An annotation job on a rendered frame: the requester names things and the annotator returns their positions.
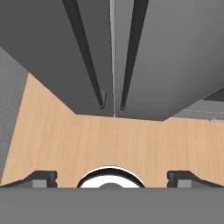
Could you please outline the grey fridge door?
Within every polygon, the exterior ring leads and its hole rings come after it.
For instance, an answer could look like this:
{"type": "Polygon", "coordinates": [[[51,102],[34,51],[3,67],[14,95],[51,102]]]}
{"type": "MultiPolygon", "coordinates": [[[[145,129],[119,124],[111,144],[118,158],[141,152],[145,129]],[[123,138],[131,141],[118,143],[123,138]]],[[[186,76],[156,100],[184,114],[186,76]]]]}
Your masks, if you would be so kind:
{"type": "Polygon", "coordinates": [[[100,90],[100,108],[62,0],[0,0],[0,47],[74,113],[112,116],[109,0],[77,0],[100,90]]]}
{"type": "Polygon", "coordinates": [[[164,121],[224,87],[224,0],[150,0],[120,110],[134,0],[115,0],[115,115],[164,121]]]}

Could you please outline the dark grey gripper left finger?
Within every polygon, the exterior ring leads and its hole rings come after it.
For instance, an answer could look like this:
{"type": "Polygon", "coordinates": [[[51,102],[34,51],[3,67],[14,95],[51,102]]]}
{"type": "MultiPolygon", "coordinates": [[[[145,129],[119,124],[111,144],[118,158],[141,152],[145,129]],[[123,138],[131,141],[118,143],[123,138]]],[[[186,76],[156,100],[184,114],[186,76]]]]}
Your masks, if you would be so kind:
{"type": "Polygon", "coordinates": [[[57,177],[56,171],[34,171],[24,179],[2,185],[2,188],[57,188],[57,177]]]}

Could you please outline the white and black round object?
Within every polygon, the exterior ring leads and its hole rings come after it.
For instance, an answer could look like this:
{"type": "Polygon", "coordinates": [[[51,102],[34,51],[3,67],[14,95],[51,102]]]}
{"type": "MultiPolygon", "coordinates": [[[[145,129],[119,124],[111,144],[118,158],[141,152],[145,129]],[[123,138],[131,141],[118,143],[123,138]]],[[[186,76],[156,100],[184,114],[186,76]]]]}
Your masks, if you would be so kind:
{"type": "Polygon", "coordinates": [[[101,166],[86,173],[79,181],[78,188],[144,188],[143,181],[132,171],[115,165],[101,166]]]}

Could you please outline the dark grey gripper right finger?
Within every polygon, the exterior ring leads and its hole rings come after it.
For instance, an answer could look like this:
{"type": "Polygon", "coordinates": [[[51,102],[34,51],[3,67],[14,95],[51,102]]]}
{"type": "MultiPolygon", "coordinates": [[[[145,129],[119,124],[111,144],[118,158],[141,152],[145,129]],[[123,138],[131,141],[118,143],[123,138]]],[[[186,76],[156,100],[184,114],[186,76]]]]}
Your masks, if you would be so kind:
{"type": "Polygon", "coordinates": [[[224,185],[201,179],[190,171],[168,171],[168,188],[200,188],[200,187],[220,187],[224,185]]]}

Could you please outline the grey cabinet run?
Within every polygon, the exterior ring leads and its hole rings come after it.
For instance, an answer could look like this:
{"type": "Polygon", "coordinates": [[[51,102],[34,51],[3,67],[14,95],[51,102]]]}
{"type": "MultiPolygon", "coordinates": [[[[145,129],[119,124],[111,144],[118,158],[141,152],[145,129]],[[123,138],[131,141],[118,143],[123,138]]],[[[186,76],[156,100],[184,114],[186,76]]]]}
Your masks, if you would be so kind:
{"type": "Polygon", "coordinates": [[[175,117],[224,122],[224,87],[184,108],[175,117]]]}

